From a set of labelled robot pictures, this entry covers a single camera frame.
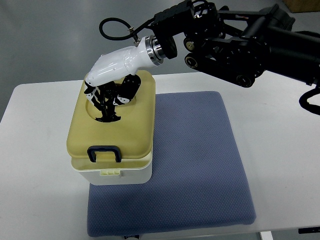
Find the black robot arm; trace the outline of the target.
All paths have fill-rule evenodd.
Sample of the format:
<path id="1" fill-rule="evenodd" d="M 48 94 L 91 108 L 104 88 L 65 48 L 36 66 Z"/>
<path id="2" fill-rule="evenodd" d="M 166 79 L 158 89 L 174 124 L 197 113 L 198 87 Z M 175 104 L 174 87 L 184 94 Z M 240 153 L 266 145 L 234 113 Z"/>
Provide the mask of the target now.
<path id="1" fill-rule="evenodd" d="M 141 28 L 152 30 L 169 59 L 177 56 L 174 36 L 184 34 L 190 68 L 244 88 L 265 71 L 318 86 L 320 37 L 293 31 L 294 22 L 277 4 L 253 12 L 185 0 L 155 14 Z"/>

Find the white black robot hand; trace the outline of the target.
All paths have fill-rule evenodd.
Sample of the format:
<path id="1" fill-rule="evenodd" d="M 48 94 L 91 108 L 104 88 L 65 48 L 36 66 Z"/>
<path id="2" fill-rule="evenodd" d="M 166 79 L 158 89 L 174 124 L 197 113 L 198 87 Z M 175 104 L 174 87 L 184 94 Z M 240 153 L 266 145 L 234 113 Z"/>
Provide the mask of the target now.
<path id="1" fill-rule="evenodd" d="M 101 110 L 98 97 L 100 87 L 117 81 L 138 70 L 151 69 L 163 63 L 165 54 L 153 35 L 143 37 L 137 46 L 129 46 L 108 54 L 103 54 L 93 65 L 84 79 L 84 94 L 88 101 Z"/>

